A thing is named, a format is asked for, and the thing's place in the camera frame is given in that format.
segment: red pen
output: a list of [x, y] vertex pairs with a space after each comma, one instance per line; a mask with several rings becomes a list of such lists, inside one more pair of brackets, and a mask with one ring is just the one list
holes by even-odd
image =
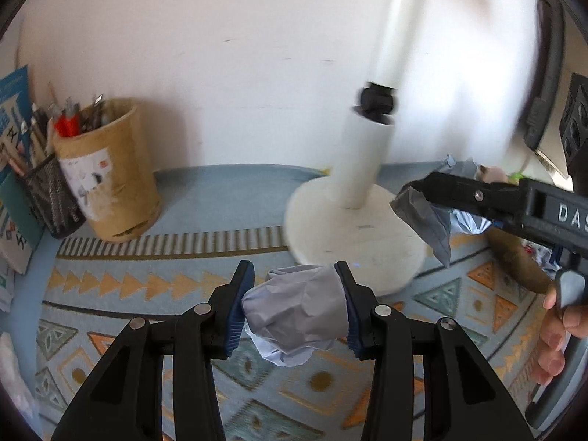
[[70, 97], [65, 102], [65, 129], [69, 137], [80, 134], [79, 113], [76, 111], [75, 104]]
[[65, 119], [65, 127], [67, 128], [69, 137], [79, 136], [79, 114], [75, 114], [73, 117]]
[[69, 137], [69, 130], [67, 125], [65, 124], [65, 121], [65, 116], [61, 114], [59, 119], [57, 119], [54, 123], [55, 130], [57, 131], [57, 134], [61, 137]]

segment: screw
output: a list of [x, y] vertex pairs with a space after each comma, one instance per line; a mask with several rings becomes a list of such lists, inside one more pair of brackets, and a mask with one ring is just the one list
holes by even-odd
[[212, 307], [208, 303], [199, 303], [194, 307], [194, 313], [197, 315], [206, 315], [212, 310]]
[[141, 317], [135, 317], [129, 322], [129, 326], [133, 330], [138, 330], [139, 328], [143, 328], [145, 326], [145, 319]]
[[452, 318], [443, 318], [441, 320], [441, 326], [446, 330], [453, 330], [458, 324]]
[[387, 305], [378, 305], [374, 309], [374, 312], [376, 312], [376, 314], [379, 315], [380, 317], [387, 317], [388, 315], [390, 315], [392, 313], [392, 309]]

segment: human hand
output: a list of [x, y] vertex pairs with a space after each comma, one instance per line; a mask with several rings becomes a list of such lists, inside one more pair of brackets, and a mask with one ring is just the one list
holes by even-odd
[[531, 368], [531, 378], [543, 385], [551, 383], [553, 377], [563, 370], [566, 361], [562, 347], [566, 340], [566, 331], [578, 338], [588, 336], [588, 306], [568, 307], [563, 313], [563, 320], [560, 320], [555, 311], [556, 299], [557, 293], [552, 285], [543, 301], [543, 308], [548, 312], [539, 331]]

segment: round white base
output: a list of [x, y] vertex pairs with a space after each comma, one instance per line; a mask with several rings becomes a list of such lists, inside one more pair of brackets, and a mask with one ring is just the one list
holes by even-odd
[[292, 194], [284, 224], [299, 263], [345, 260], [358, 284], [376, 296], [404, 288], [426, 257], [426, 244], [390, 208], [395, 195], [373, 185], [361, 209], [342, 209], [327, 197], [329, 178], [313, 179]]

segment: white pole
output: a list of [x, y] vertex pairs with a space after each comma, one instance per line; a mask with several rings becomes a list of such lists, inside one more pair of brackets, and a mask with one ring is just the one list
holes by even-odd
[[361, 209], [365, 204], [394, 131], [392, 118], [386, 119], [390, 124], [376, 123], [352, 108], [329, 177], [327, 196], [339, 207]]
[[368, 81], [398, 88], [413, 43], [423, 0], [389, 0]]

